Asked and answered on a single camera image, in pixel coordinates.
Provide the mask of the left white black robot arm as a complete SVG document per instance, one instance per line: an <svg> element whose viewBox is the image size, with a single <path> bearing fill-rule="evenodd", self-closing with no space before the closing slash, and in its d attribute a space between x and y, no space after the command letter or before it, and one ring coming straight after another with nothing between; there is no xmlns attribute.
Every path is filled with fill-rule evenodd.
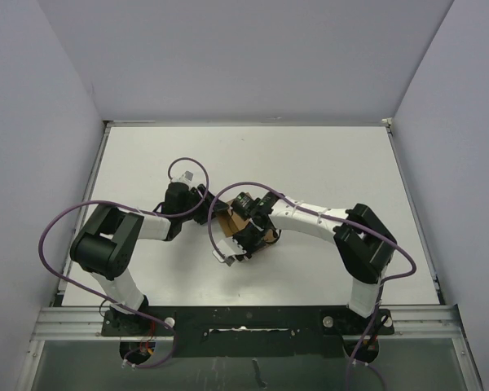
<svg viewBox="0 0 489 391"><path fill-rule="evenodd" d="M148 299L138 289L129 271L130 260L140 240L171 241L184 222L199 225L209 217L226 212L222 201L209 211L214 195L206 186L172 182L165 198L152 213L124 211L114 203L99 204L87 219L70 248L71 260L78 264L101 287L89 288L75 282L80 289L110 303L112 318L132 335L148 328Z"/></svg>

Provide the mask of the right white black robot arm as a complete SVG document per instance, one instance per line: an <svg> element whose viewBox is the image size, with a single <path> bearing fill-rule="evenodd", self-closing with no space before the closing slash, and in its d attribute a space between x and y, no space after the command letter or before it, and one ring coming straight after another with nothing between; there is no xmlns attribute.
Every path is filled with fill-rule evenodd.
<svg viewBox="0 0 489 391"><path fill-rule="evenodd" d="M241 192L231 202L231 211L246 222L245 228L232 236L244 250L243 255L237 256L239 259L267 246L268 235L277 240L283 231L302 233L335 245L352 277L347 326L358 333L373 326L381 281L394 248L351 224L360 224L389 240L394 237L368 206L356 204L352 209L330 209L292 199L283 200L271 191L257 199Z"/></svg>

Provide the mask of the brown cardboard box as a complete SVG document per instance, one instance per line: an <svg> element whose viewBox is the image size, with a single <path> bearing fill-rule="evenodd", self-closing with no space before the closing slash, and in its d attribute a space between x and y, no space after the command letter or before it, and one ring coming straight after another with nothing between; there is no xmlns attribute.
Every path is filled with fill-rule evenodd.
<svg viewBox="0 0 489 391"><path fill-rule="evenodd" d="M241 192L227 204L230 206L229 210L216 216L227 238L232 238L236 232L244 229L249 222L255 225L253 217L258 216L258 212L261 212L263 207L260 198L254 199L247 192ZM265 241L268 243L267 247L279 241L282 230L277 230L266 222L261 222L258 226L255 226L261 231L266 231Z"/></svg>

